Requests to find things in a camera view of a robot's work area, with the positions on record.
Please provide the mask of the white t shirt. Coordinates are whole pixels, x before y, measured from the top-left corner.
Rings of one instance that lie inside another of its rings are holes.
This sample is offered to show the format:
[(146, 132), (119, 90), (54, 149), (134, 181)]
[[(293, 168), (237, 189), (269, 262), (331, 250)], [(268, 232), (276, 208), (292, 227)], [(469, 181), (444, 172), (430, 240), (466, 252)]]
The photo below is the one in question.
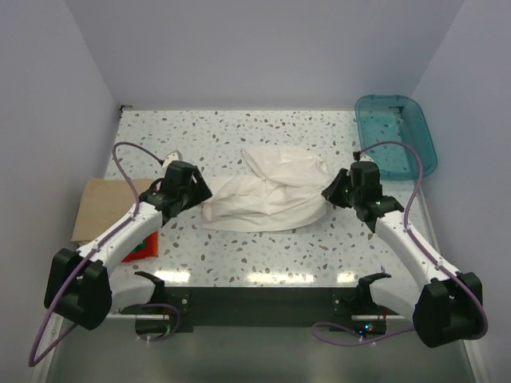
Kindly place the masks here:
[(212, 198), (202, 205), (203, 227), (215, 231), (286, 231), (327, 212), (323, 190), (334, 179), (320, 156), (300, 147), (245, 147), (247, 175), (206, 179)]

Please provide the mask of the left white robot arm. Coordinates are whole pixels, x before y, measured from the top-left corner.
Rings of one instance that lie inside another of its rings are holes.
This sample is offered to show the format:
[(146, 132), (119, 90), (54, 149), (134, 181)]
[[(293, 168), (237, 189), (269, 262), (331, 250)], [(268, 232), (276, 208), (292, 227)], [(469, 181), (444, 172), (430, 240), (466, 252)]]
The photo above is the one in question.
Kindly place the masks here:
[(211, 197), (199, 168), (174, 160), (164, 177), (137, 194), (135, 204), (106, 232), (75, 251), (63, 248), (53, 257), (45, 308), (87, 330), (97, 328), (108, 314), (131, 306), (148, 313), (160, 311), (165, 293), (158, 277), (137, 272), (125, 282), (110, 278), (144, 239)]

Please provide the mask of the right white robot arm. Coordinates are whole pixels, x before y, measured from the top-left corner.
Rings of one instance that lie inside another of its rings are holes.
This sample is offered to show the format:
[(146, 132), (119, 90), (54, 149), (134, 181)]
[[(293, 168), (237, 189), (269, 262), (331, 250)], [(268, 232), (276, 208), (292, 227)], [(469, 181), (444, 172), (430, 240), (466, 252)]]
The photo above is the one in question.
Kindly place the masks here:
[(430, 348), (487, 333), (481, 280), (473, 272), (460, 272), (415, 230), (405, 208), (384, 195), (375, 163), (360, 160), (340, 169), (322, 195), (336, 207), (353, 209), (398, 256), (417, 285), (415, 291), (400, 292), (386, 272), (367, 275), (359, 279), (349, 307), (367, 314), (386, 307), (400, 314)]

